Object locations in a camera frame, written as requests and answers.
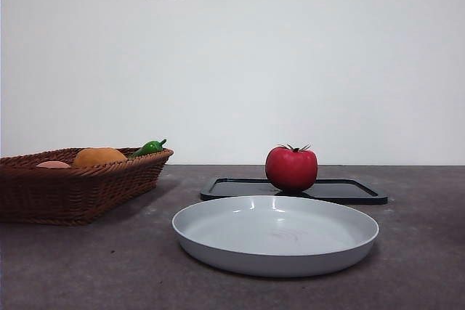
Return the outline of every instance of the concrete table surface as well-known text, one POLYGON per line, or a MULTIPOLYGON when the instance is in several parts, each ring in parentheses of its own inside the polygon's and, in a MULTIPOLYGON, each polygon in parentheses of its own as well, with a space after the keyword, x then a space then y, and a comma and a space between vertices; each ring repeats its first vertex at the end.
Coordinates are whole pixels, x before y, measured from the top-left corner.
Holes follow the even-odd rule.
POLYGON ((370 254, 334 274, 267 279, 189 257, 171 218, 214 176, 263 166, 165 166, 153 191, 84 227, 0 224, 0 309, 465 309, 465 167, 321 166, 389 195, 370 254))

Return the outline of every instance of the green chili pepper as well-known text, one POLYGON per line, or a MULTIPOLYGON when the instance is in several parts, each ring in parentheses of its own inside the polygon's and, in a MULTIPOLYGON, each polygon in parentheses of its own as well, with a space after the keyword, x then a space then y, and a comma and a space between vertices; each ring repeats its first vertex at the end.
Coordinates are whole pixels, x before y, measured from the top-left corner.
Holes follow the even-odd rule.
POLYGON ((129 158, 135 158, 137 156, 143 156, 143 155, 153 154, 154 152, 160 152, 163 150, 163 144, 165 142, 166 142, 166 139, 164 139, 161 142, 157 142, 157 141, 147 142, 138 151, 132 153, 129 156, 129 158))

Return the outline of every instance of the pink fruit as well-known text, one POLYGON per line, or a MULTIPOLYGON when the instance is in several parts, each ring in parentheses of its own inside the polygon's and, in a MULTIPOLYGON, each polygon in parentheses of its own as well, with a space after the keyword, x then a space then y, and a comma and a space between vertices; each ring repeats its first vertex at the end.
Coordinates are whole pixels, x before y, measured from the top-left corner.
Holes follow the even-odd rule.
POLYGON ((36 165, 36 167, 45 167, 45 168, 68 168, 71 167, 67 163, 64 163, 62 161, 44 161, 43 163, 40 163, 36 165))

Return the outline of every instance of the black tray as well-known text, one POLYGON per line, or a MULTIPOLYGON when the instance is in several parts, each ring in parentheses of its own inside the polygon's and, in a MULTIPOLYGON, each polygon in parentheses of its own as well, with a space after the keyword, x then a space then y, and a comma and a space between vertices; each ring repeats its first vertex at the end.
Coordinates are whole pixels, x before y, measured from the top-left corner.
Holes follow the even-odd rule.
POLYGON ((343 205, 383 205, 387 203, 387 195, 375 192, 353 179, 317 179, 310 189, 295 193, 283 192, 275 188, 268 179, 213 178, 201 190, 202 200, 247 195, 308 197, 309 199, 343 205))

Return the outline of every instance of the wicker basket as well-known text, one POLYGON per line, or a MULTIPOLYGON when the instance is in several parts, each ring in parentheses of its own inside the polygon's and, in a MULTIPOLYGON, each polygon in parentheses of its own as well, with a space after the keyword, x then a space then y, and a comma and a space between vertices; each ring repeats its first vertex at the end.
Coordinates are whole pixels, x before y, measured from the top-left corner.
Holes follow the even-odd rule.
MULTIPOLYGON (((0 221, 85 225, 106 211, 156 186, 173 151, 82 168, 39 168, 72 163, 83 148, 0 159, 0 221)), ((126 156, 138 148, 118 149, 126 156)))

